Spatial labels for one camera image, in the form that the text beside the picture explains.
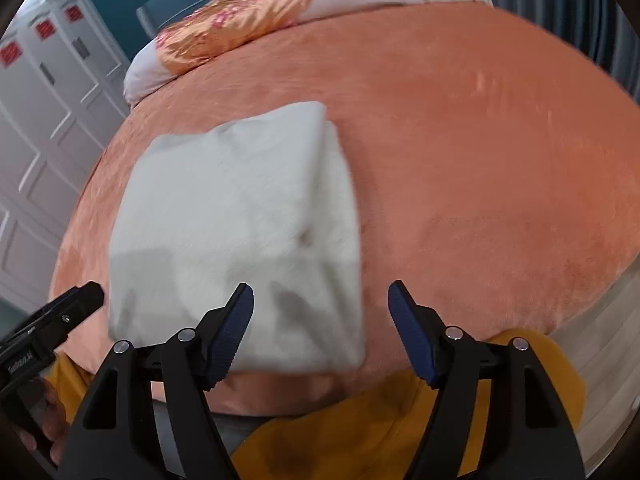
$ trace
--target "white cabinet door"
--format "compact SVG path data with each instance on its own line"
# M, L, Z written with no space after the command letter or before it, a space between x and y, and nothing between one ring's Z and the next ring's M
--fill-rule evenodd
M25 27L18 29L18 38L37 61L51 90L106 146L126 114L114 102L105 83L82 62L56 14L50 8L36 13Z
M0 192L0 296L29 314L45 304L59 246Z
M114 104L128 114L129 106L122 95L125 64L104 39L90 11L82 0L65 0L55 8L58 23L71 40L82 62L104 84Z
M60 100L15 37L0 53L18 55L0 66L0 189L52 234L62 237L101 145Z

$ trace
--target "yellow shirt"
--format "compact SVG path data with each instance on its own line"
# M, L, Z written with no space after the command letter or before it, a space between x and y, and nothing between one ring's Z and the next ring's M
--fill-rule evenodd
M585 386L560 347L548 337L512 330L491 339L506 344L527 339L545 367L577 429ZM49 380L72 420L90 375L60 356ZM437 391L412 370L324 410L298 418L277 418L246 439L232 456L242 480L395 480L404 478L431 414ZM490 382L480 381L460 475L473 471L484 440Z

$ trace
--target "blue gripper pad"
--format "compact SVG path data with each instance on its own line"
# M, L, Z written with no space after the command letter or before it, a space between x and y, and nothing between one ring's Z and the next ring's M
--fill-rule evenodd
M435 366L433 344L438 342L432 343L429 340L414 314L414 308L425 307L415 304L400 281L393 282L389 287L388 303L389 312L415 374L429 386L434 386L439 376Z
M211 387L226 377L236 357L246 327L254 313L253 289L244 283L239 285L224 308L228 308L228 313L207 350L206 376Z

